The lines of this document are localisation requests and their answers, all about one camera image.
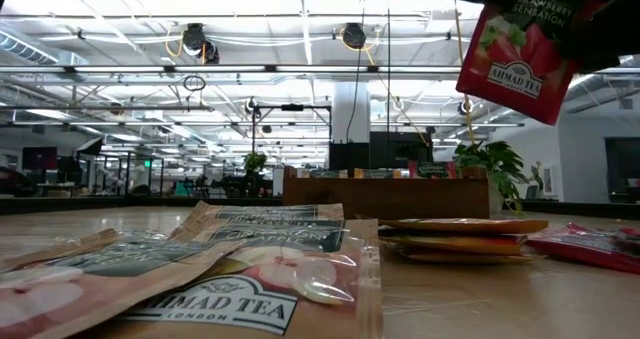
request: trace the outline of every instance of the red tea packet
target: red tea packet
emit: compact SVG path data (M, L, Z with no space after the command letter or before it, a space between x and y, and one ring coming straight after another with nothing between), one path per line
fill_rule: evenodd
M629 244L637 240L633 230L616 233L570 223L560 230L532 235L526 245L551 258L640 274L640 256L629 250Z
M555 124L576 70L576 62L562 58L556 44L580 7L581 0L485 6L456 89Z

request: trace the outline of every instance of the metal frame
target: metal frame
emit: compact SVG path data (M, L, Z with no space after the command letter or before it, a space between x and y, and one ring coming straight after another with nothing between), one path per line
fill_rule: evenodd
M118 66L0 66L2 74L172 74L172 73L284 73L295 74L376 74L390 72L403 74L460 74L461 68L453 65L118 65ZM593 74L640 74L640 67L615 67L594 72Z
M296 104L285 104L285 105L255 105L253 107L253 110L251 110L251 154L256 152L256 125L260 124L269 114L271 114L271 112L275 109L279 109L282 111L293 111L293 110L289 110L288 108L297 108L297 109L302 109L302 110L295 110L295 111L304 111L305 109L311 109L314 113L318 113L316 111L316 109L325 109L329 112L329 122L327 123L326 120L324 120L324 118L322 119L322 122L318 123L318 124L314 124L314 125L308 125L305 124L306 126L318 126L318 125L327 125L329 127L329 138L328 140L331 140L331 135L332 135L332 124L333 124L333 115L331 113L331 109L332 106L331 105L296 105ZM260 118L260 121L256 122L256 111L259 109L267 109L268 111L266 113L264 113L262 115L262 117ZM266 122L264 123L264 125L275 125L278 126L278 123L271 123L271 122ZM283 125L283 123L280 123L281 126L284 125L293 125L293 126L298 126L297 123L295 122L291 122L291 123L286 123Z

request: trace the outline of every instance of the desk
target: desk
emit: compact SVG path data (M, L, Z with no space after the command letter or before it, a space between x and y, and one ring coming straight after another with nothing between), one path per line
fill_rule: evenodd
M129 207L0 217L0 257L101 229L170 233L189 208ZM530 213L559 227L640 228L638 221ZM452 339L637 338L640 276L544 259L525 265L425 265L384 249L385 337Z
M81 185L64 185L64 184L38 184L38 194L36 196L46 197L49 190L69 191L69 196L73 197L73 191L81 188Z

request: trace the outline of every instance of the computer monitor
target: computer monitor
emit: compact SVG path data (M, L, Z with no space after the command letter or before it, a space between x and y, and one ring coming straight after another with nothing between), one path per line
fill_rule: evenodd
M22 169L47 170L58 167L58 148L30 147L22 148Z

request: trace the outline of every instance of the wall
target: wall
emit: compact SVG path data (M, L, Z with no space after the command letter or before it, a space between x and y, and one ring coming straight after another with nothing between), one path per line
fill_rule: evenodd
M0 129L0 154L18 156L18 169L22 168L22 148L55 146L59 156L69 156L82 144L92 139L84 133L61 132L59 128L47 127L45 135L34 134L31 128Z
M491 142L506 141L513 150L522 157L523 174L530 177L531 166L540 161L543 167L553 167L553 181L556 186L556 195L553 197L560 201L565 201L563 195L563 177L560 161L560 146L558 141L558 127L540 124L539 122L527 119L524 120L524 127L519 128L499 128L491 134ZM517 185L520 197L524 198L527 193L526 184Z
M640 127L622 120L610 116L561 118L558 129L565 201L609 203L605 139L640 137Z

